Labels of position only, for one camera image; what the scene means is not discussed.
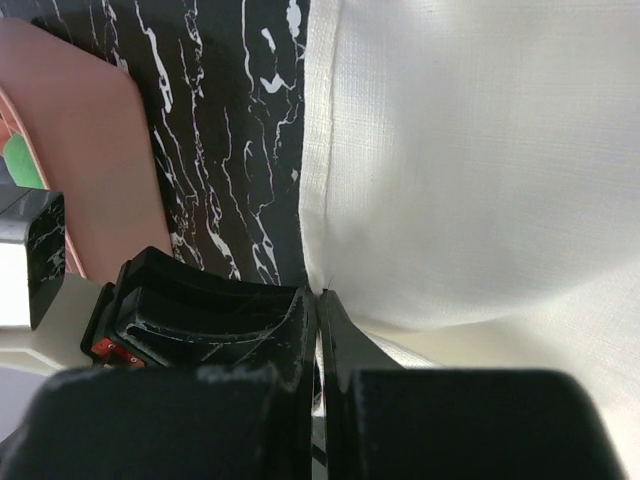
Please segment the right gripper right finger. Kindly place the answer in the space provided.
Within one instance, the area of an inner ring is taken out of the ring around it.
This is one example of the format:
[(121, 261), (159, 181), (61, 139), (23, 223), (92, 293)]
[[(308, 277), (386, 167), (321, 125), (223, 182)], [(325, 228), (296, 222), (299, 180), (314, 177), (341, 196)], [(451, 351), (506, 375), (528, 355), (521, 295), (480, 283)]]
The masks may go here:
[(406, 369), (319, 299), (332, 479), (620, 479), (586, 391), (548, 369)]

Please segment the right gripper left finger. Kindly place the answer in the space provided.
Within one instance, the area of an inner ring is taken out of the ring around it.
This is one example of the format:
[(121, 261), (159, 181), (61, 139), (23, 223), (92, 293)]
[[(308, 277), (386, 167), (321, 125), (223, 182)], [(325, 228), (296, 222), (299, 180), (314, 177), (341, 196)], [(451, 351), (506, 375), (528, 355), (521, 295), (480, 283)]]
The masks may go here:
[(315, 323), (305, 292), (231, 363), (51, 376), (1, 448), (5, 479), (308, 479)]

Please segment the white cloth napkin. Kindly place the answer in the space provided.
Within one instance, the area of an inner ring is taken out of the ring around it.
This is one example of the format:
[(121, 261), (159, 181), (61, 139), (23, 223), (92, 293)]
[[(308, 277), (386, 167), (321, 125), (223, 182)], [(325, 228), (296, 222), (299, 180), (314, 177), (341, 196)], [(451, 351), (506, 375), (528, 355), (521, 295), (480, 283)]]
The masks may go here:
[(315, 1), (311, 288), (435, 365), (548, 367), (639, 475), (639, 5)]

